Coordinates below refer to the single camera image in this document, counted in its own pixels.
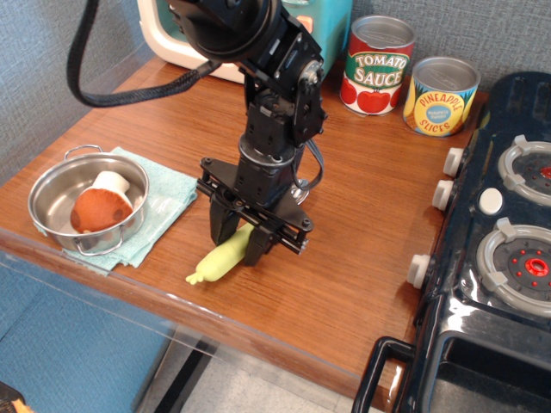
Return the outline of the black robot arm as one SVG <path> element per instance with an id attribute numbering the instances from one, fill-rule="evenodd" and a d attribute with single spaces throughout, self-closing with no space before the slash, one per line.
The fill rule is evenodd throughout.
<path id="1" fill-rule="evenodd" d="M 238 163 L 201 161 L 212 240 L 224 243 L 245 220 L 253 227 L 245 265 L 277 243 L 301 252 L 313 222 L 292 191 L 311 187 L 298 169 L 305 151 L 319 154 L 314 139 L 327 117 L 320 46 L 278 1 L 173 1 L 170 8 L 206 70 L 233 63 L 245 76 Z"/>

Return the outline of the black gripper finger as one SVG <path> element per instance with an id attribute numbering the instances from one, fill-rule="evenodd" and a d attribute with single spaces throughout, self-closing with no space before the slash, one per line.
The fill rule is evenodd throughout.
<path id="1" fill-rule="evenodd" d="M 255 228 L 250 236 L 244 256 L 245 266 L 255 266 L 274 243 L 274 233 L 263 228 Z"/>
<path id="2" fill-rule="evenodd" d="M 216 246 L 227 241 L 237 230 L 240 216 L 233 206 L 224 205 L 220 200 L 211 201 L 210 235 Z"/>

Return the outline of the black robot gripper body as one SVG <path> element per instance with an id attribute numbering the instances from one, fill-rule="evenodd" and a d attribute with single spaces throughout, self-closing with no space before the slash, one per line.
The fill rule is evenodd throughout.
<path id="1" fill-rule="evenodd" d="M 201 160 L 202 177 L 198 181 L 216 182 L 215 195 L 205 194 L 234 207 L 239 215 L 248 218 L 255 228 L 272 231 L 274 243 L 280 243 L 299 254 L 306 247 L 307 234 L 313 221 L 297 205 L 290 187 L 298 183 L 296 170 L 304 150 L 292 149 L 278 158 L 263 157 L 259 153 L 240 153 L 237 164 L 211 157 Z"/>

